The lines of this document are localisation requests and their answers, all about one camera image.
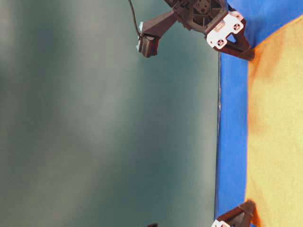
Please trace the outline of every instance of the wire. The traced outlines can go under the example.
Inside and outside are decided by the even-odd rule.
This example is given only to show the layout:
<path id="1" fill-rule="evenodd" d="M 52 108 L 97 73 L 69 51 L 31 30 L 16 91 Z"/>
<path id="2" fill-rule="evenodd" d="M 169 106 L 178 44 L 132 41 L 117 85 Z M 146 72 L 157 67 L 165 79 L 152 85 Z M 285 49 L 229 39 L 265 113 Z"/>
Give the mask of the wire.
<path id="1" fill-rule="evenodd" d="M 129 2 L 129 5 L 131 7 L 131 10 L 132 10 L 132 15 L 133 15 L 133 20 L 134 20 L 134 27 L 136 29 L 137 35 L 140 37 L 140 39 L 142 39 L 142 36 L 140 35 L 139 29 L 138 29 L 138 26 L 137 26 L 136 15 L 134 14 L 133 4 L 132 4 L 131 0 L 128 0 L 128 2 Z"/>

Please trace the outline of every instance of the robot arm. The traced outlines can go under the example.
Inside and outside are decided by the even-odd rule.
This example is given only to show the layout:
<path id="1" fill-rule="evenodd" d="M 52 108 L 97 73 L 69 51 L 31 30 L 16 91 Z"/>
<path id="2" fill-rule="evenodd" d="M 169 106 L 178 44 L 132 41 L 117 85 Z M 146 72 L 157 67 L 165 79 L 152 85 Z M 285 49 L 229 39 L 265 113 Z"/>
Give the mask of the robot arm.
<path id="1" fill-rule="evenodd" d="M 256 204 L 248 200 L 238 207 L 219 216 L 212 227 L 250 227 Z"/>
<path id="2" fill-rule="evenodd" d="M 165 0 L 171 11 L 147 22 L 141 22 L 138 52 L 157 55 L 160 38 L 179 21 L 188 30 L 203 33 L 216 51 L 245 60 L 254 58 L 254 51 L 244 36 L 246 20 L 226 0 Z M 232 35 L 235 42 L 227 38 Z"/>

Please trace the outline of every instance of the gray-green wall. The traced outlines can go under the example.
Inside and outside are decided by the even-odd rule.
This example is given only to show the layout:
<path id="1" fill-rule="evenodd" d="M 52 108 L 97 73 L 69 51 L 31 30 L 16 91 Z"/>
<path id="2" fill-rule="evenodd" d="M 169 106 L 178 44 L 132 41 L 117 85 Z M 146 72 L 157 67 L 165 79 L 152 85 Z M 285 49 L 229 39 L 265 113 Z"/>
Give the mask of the gray-green wall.
<path id="1" fill-rule="evenodd" d="M 1 226 L 211 225 L 218 55 L 179 23 L 135 46 L 126 0 L 0 0 Z"/>

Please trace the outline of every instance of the small white connector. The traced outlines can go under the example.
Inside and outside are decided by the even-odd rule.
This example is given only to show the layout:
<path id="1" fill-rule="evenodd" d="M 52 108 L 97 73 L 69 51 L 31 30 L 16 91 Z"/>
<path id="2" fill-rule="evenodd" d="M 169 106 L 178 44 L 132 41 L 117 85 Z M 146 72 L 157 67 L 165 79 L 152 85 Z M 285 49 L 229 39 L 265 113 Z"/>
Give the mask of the small white connector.
<path id="1" fill-rule="evenodd" d="M 142 32 L 142 28 L 143 28 L 143 22 L 141 21 L 140 25 L 139 25 L 139 31 L 140 32 Z M 141 39 L 139 39 L 139 37 L 138 37 L 138 40 L 139 40 L 139 42 L 138 42 L 138 45 L 136 45 L 136 48 L 137 48 L 137 51 L 139 52 Z"/>

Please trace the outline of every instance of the blue fabric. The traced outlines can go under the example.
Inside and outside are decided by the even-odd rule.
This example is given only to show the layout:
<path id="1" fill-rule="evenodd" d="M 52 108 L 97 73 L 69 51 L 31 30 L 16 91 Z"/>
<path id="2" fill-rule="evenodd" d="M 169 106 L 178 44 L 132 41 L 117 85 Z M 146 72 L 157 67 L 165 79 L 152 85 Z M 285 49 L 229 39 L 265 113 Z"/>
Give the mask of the blue fabric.
<path id="1" fill-rule="evenodd" d="M 302 0 L 230 0 L 246 19 L 252 47 L 303 14 Z M 215 217 L 244 201 L 246 186 L 248 62 L 220 56 L 221 118 L 216 170 Z"/>

